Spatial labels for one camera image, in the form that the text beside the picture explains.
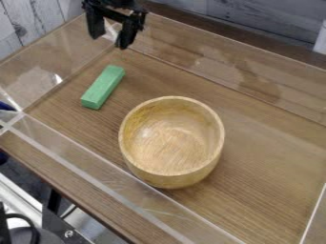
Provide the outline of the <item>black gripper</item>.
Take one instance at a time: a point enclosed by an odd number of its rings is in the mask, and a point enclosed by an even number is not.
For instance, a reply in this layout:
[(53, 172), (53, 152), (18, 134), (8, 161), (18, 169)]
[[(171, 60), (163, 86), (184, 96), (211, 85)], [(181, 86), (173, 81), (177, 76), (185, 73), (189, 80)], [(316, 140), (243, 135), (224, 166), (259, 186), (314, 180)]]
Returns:
[(137, 0), (83, 0), (88, 33), (97, 39), (104, 33), (104, 18), (121, 23), (121, 30), (116, 39), (116, 47), (125, 50), (133, 43), (137, 31), (144, 29), (147, 9)]

